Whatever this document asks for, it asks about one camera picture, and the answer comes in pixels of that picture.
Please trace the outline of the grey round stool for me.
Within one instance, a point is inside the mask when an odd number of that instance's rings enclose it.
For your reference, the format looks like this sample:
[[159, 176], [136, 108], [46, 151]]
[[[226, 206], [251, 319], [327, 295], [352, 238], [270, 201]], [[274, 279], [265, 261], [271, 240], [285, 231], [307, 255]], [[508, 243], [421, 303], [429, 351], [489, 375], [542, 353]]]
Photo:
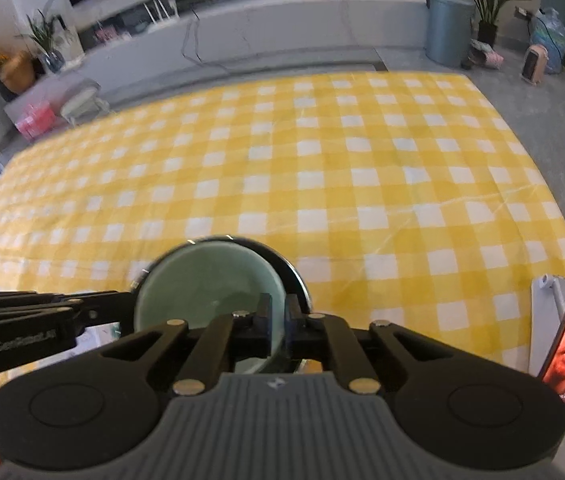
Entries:
[[86, 115], [107, 115], [110, 104], [100, 96], [100, 84], [93, 80], [85, 80], [70, 92], [69, 99], [60, 107], [60, 117], [75, 127]]

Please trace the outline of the blue water jug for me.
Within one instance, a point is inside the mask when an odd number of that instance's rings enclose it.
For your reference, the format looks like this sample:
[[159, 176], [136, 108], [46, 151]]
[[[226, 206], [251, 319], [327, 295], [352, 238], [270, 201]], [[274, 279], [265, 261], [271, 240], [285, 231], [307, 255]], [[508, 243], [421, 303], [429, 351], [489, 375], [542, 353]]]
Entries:
[[530, 44], [538, 44], [547, 50], [547, 74], [562, 72], [565, 55], [565, 26], [554, 8], [539, 9], [531, 21]]

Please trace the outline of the small pink heater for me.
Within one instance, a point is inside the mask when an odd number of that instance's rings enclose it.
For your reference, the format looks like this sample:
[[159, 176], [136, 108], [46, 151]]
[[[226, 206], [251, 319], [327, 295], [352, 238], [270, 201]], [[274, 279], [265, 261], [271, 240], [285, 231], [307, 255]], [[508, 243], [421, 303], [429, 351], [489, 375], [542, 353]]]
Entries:
[[541, 44], [532, 44], [525, 52], [521, 77], [536, 86], [544, 77], [548, 63], [548, 51]]

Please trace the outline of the green ceramic bowl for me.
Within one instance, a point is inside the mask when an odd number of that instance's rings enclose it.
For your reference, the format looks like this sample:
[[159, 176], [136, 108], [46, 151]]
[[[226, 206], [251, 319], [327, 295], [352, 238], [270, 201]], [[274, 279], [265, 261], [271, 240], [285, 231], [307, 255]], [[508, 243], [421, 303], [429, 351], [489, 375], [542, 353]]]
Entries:
[[134, 329], [137, 332], [182, 318], [190, 328], [203, 328], [221, 314], [258, 310], [266, 294], [272, 300], [272, 343], [265, 359], [240, 361], [243, 374], [277, 373], [283, 367], [285, 290], [264, 257], [233, 240], [185, 244], [156, 261], [135, 286]]

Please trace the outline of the yellow checkered tablecloth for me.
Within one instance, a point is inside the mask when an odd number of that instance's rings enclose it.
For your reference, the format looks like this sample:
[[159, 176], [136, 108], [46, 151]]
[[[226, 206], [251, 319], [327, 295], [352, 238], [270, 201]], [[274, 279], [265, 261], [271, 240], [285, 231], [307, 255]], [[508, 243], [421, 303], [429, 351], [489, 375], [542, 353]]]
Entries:
[[384, 318], [523, 370], [529, 285], [565, 220], [465, 76], [311, 75], [204, 90], [43, 140], [0, 177], [0, 289], [123, 289], [172, 248], [242, 235], [317, 310]]

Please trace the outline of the brown vase dried flowers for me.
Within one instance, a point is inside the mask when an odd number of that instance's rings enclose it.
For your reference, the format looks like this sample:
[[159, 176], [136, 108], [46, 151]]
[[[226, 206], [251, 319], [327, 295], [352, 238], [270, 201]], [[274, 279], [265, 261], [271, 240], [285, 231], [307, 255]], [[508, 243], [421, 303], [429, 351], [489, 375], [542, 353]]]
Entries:
[[10, 53], [0, 47], [0, 96], [9, 103], [36, 83], [32, 56], [26, 51]]

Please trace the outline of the steel rimmed blue bowl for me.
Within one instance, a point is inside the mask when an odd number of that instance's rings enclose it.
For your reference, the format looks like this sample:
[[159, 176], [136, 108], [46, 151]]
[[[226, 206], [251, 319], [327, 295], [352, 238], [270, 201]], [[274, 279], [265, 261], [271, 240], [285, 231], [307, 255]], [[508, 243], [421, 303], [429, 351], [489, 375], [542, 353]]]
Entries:
[[136, 276], [136, 280], [133, 281], [130, 292], [135, 299], [138, 299], [141, 286], [145, 284], [145, 281], [147, 281], [149, 274], [168, 257], [171, 257], [171, 255], [179, 252], [180, 249], [199, 246], [201, 244], [212, 242], [232, 243], [240, 245], [244, 248], [248, 248], [252, 250], [252, 252], [256, 252], [269, 264], [269, 266], [271, 266], [276, 271], [280, 278], [284, 291], [287, 294], [295, 295], [297, 297], [301, 311], [304, 314], [311, 313], [311, 310], [313, 310], [313, 300], [311, 300], [311, 293], [309, 292], [308, 287], [305, 284], [301, 274], [299, 274], [299, 271], [296, 270], [296, 267], [293, 266], [293, 264], [288, 259], [284, 258], [283, 255], [279, 254], [279, 252], [276, 252], [275, 249], [268, 247], [258, 240], [251, 240], [247, 237], [230, 234], [191, 238], [190, 240], [186, 240], [185, 243], [172, 248], [168, 252], [164, 252], [164, 254], [160, 255], [159, 258], [152, 260], [148, 264], [148, 266], [146, 266], [145, 269]]

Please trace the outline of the long grey TV bench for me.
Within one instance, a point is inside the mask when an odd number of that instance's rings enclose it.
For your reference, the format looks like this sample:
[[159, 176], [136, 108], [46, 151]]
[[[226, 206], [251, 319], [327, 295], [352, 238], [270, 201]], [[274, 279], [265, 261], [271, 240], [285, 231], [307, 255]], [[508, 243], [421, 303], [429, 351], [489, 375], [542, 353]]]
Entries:
[[90, 50], [73, 67], [46, 76], [5, 112], [17, 122], [29, 105], [58, 103], [85, 80], [112, 100], [156, 78], [218, 70], [261, 55], [345, 48], [421, 49], [425, 0], [234, 0], [148, 32]]

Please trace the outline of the white phone stand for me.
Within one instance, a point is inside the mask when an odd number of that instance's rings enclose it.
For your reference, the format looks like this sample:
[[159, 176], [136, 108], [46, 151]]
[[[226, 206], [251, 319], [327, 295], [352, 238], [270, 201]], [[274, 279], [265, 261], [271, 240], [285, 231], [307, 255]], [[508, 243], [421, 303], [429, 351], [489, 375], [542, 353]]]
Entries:
[[565, 278], [544, 274], [531, 286], [532, 331], [529, 374], [540, 376], [565, 317]]

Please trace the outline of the grey round trash bin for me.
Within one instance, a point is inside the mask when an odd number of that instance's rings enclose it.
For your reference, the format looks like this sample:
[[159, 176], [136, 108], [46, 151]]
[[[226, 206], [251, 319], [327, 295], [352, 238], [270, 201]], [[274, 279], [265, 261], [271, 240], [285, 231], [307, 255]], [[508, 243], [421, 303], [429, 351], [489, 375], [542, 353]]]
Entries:
[[425, 54], [431, 61], [459, 68], [468, 58], [473, 0], [427, 0], [429, 21]]

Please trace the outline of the pink plastic basket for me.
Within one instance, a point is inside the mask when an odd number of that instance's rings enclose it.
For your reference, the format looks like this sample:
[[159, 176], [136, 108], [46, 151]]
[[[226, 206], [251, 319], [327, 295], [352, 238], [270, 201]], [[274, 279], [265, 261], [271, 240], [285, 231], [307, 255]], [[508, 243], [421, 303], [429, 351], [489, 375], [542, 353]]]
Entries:
[[29, 105], [16, 122], [17, 130], [26, 140], [33, 141], [55, 128], [57, 115], [49, 102]]

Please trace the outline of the plant in blue glass vase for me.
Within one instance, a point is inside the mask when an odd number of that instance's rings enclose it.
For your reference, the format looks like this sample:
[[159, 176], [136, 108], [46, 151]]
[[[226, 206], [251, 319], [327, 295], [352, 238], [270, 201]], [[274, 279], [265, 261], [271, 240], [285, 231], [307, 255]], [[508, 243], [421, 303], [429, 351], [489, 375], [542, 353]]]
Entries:
[[55, 0], [47, 0], [41, 9], [37, 9], [33, 16], [27, 16], [28, 32], [19, 34], [18, 38], [28, 39], [34, 42], [40, 49], [42, 63], [48, 72], [58, 74], [66, 60], [57, 49], [56, 28], [66, 29], [66, 23], [62, 16], [52, 10]]

